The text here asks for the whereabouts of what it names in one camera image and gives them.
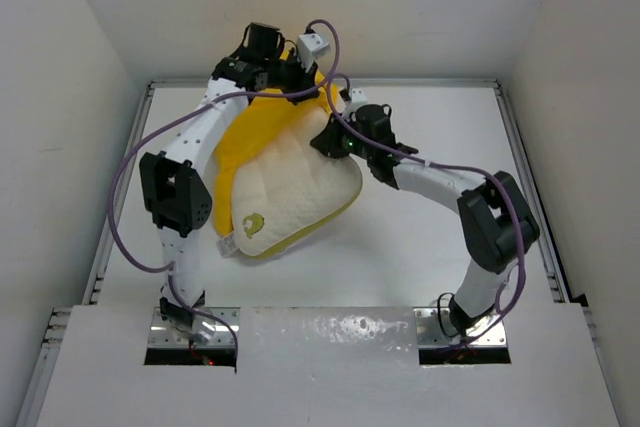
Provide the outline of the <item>yellow pillowcase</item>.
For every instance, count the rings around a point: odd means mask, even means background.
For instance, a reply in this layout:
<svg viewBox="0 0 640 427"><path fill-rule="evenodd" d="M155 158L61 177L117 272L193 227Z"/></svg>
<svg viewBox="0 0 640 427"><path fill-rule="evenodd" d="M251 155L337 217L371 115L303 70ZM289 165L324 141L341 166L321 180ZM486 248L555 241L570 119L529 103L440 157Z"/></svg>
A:
<svg viewBox="0 0 640 427"><path fill-rule="evenodd" d="M320 89L317 98L299 104L281 97L257 97L232 122L212 154L218 168L213 184L212 213L217 234L226 236L233 230L232 186L236 171L260 154L286 127L317 109L327 120L331 109L326 87Z"/></svg>

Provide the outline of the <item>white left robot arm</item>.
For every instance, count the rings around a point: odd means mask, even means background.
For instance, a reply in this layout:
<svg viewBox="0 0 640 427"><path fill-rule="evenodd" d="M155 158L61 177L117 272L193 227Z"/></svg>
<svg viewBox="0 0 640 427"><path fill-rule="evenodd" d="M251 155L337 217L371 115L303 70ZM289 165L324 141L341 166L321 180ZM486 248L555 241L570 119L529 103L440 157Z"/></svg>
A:
<svg viewBox="0 0 640 427"><path fill-rule="evenodd" d="M193 332L204 301L198 243L213 207L202 179L211 154L258 93L277 89L294 104L317 97L317 61L329 49L312 27L288 48L278 28L249 24L241 44L216 64L194 117L162 151L142 156L144 205L168 266L160 312L184 333Z"/></svg>

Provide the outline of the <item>cream quilted pillow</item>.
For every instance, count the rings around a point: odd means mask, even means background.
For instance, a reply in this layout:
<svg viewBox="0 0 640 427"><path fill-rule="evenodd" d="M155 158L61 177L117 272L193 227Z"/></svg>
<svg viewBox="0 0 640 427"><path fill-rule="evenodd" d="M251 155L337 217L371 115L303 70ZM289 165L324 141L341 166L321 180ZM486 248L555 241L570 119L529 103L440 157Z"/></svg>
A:
<svg viewBox="0 0 640 427"><path fill-rule="evenodd" d="M213 226L253 259L283 253L343 213L363 178L349 157L329 159L310 146L329 116L315 107L282 128L253 158L240 161L247 128L236 122L216 149Z"/></svg>

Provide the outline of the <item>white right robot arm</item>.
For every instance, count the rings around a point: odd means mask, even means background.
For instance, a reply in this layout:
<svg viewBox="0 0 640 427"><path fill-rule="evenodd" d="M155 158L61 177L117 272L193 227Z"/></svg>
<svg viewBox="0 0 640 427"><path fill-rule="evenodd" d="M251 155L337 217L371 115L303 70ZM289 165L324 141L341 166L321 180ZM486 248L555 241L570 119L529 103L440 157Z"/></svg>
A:
<svg viewBox="0 0 640 427"><path fill-rule="evenodd" d="M540 228L509 173L418 158L417 149L397 141L386 104L331 114L310 145L330 159L357 156L379 182L458 215L470 263L449 301L455 335L463 337L489 314L505 316L514 308L526 282L525 255Z"/></svg>

